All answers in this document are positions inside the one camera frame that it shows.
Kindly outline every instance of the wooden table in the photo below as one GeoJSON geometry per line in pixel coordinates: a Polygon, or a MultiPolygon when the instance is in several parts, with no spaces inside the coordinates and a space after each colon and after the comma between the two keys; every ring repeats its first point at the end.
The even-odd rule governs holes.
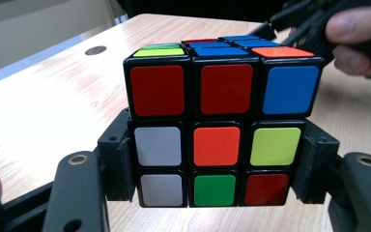
{"type": "MultiPolygon", "coordinates": [[[[143,14],[0,81],[2,201],[53,181],[58,162],[92,151],[128,106],[123,60],[144,44],[243,35],[257,23],[143,14]],[[107,49],[88,56],[85,51],[107,49]]],[[[341,141],[339,154],[371,154],[371,80],[324,69],[312,122],[341,141]]],[[[331,231],[325,205],[143,209],[109,202],[112,231],[331,231]]]]}

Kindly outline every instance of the cube top face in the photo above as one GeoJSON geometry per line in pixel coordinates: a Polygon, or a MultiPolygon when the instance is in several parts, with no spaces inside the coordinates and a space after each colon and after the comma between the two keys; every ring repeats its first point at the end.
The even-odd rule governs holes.
{"type": "Polygon", "coordinates": [[[140,205],[285,204],[323,64],[254,36],[134,52],[124,68],[140,205]]]}

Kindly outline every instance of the blue square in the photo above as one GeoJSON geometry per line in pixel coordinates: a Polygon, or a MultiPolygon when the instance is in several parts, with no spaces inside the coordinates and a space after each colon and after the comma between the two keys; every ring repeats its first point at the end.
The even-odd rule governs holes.
{"type": "Polygon", "coordinates": [[[270,69],[263,112],[268,115],[301,114],[311,108],[319,80],[315,66],[270,69]]]}

